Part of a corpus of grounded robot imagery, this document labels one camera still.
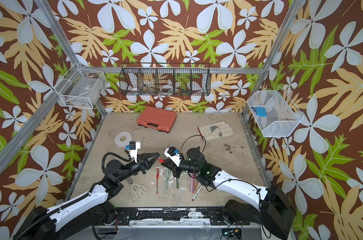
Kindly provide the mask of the red brown pen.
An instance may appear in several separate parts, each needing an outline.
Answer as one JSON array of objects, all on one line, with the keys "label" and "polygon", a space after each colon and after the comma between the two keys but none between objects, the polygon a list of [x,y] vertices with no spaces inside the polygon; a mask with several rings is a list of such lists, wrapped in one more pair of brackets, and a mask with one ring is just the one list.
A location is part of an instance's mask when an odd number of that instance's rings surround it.
[{"label": "red brown pen", "polygon": [[195,178],[194,178],[194,188],[193,188],[193,190],[194,190],[194,193],[195,193],[197,191],[197,189],[198,189],[199,182],[197,181],[197,175],[194,174],[194,176],[195,176]]}]

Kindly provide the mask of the pink marker pen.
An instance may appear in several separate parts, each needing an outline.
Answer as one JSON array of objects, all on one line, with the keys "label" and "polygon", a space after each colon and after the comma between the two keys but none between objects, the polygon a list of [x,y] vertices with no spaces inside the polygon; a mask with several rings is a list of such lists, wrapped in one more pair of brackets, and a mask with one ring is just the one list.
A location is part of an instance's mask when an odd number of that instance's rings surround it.
[{"label": "pink marker pen", "polygon": [[195,178],[191,177],[191,193],[195,193]]}]

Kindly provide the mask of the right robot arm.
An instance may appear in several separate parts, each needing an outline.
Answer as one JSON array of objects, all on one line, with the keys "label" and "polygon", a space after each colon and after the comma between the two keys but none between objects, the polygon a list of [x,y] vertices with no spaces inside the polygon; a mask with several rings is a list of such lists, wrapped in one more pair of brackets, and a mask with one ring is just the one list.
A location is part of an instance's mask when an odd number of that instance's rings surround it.
[{"label": "right robot arm", "polygon": [[296,211],[279,187],[261,187],[238,179],[209,164],[199,147],[189,149],[186,158],[174,146],[167,148],[164,155],[162,166],[171,170],[175,178],[186,172],[207,190],[224,191],[243,200],[242,203],[227,201],[222,209],[227,223],[256,223],[279,239],[288,238]]}]

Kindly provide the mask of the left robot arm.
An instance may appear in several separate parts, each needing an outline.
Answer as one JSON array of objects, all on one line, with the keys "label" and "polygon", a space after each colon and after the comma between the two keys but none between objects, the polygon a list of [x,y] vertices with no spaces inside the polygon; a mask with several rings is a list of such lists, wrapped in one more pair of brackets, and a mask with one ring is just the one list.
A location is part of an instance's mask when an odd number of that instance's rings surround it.
[{"label": "left robot arm", "polygon": [[123,188],[122,181],[138,173],[145,174],[160,157],[159,153],[140,154],[137,161],[120,162],[120,156],[101,162],[104,177],[90,189],[60,205],[38,207],[27,216],[15,240],[65,240],[89,226],[111,224],[115,220],[115,206],[110,203]]}]

